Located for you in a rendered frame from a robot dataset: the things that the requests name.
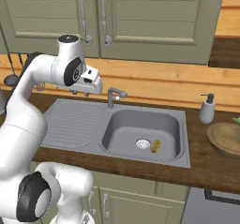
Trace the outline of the olive wall cupboard door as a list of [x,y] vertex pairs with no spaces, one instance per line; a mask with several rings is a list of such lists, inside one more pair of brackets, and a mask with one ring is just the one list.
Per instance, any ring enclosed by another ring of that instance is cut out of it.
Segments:
[[222,0],[108,0],[103,58],[206,65],[210,59]]
[[[84,2],[87,34],[83,43],[87,57],[98,57],[96,0]],[[8,48],[14,53],[58,53],[57,39],[71,34],[84,39],[80,0],[0,0],[0,21]]]

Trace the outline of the brown potato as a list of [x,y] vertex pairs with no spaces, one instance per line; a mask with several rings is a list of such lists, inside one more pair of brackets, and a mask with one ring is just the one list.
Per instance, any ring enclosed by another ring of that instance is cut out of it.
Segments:
[[161,142],[159,140],[154,140],[152,141],[151,145],[150,145],[150,149],[152,153],[156,153],[158,151],[158,149],[161,146]]

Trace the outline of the grey soap dispenser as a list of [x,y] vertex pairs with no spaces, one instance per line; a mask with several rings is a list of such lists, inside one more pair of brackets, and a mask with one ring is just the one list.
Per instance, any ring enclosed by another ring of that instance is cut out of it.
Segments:
[[216,102],[214,101],[215,95],[213,93],[209,93],[206,96],[207,99],[202,103],[199,112],[199,119],[203,124],[210,124],[214,119]]

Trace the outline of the black hanging ladle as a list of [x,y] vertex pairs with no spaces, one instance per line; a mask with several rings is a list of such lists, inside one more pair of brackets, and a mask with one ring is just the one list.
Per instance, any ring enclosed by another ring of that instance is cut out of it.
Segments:
[[8,58],[8,61],[10,62],[12,74],[7,75],[5,77],[4,84],[7,86],[14,86],[17,83],[17,81],[19,80],[19,77],[15,73],[15,69],[14,69],[10,54],[7,55],[7,58]]

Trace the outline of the olive base cupboard door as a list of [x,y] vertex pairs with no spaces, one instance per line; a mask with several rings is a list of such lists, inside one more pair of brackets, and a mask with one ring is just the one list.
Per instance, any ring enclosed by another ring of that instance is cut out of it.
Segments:
[[[103,215],[104,193],[109,196],[107,219]],[[184,202],[103,187],[99,196],[104,224],[180,224],[185,207]]]
[[94,216],[92,216],[90,211],[89,211],[88,198],[89,198],[90,193],[87,196],[82,198],[83,207],[91,215],[91,217],[95,220],[95,224],[102,224],[101,213],[100,213],[100,205],[99,205],[98,188],[93,187],[92,190],[94,191],[93,206],[97,210],[97,213]]

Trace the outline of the wooden bowl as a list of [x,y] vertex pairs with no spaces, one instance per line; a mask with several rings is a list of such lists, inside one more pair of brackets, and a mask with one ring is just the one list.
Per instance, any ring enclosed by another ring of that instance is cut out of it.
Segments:
[[208,141],[221,155],[240,158],[240,126],[233,123],[214,123],[206,131]]

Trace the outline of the grey dishwasher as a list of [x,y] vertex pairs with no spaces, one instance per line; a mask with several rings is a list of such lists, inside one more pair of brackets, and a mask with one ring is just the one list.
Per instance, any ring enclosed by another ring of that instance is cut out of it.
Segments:
[[240,194],[192,187],[181,224],[240,224]]

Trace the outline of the olive drawer front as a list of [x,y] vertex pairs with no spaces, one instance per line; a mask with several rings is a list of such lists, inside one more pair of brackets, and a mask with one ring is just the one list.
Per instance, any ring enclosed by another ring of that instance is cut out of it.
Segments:
[[184,202],[188,195],[188,187],[185,186],[103,172],[94,172],[94,181],[98,187],[156,196],[180,202]]

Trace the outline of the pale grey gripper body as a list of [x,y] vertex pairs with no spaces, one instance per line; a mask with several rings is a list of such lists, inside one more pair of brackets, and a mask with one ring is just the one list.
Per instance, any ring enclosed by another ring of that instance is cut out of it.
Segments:
[[69,87],[69,90],[72,92],[84,92],[86,94],[99,94],[102,92],[102,89],[103,84],[100,77],[97,77],[95,81],[86,78],[79,79]]

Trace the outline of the grey steel sink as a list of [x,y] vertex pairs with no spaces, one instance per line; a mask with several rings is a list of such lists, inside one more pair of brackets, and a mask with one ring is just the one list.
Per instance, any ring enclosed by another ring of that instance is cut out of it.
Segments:
[[[58,98],[44,113],[43,147],[188,168],[184,111]],[[152,153],[152,141],[161,146]]]

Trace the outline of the grey sink tap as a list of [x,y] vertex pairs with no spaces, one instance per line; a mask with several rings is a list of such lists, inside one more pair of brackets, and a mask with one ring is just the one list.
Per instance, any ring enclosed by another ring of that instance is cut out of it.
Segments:
[[110,87],[108,89],[108,107],[112,109],[113,102],[115,100],[119,100],[120,98],[125,98],[127,96],[128,96],[128,93],[126,91],[122,91],[117,88]]

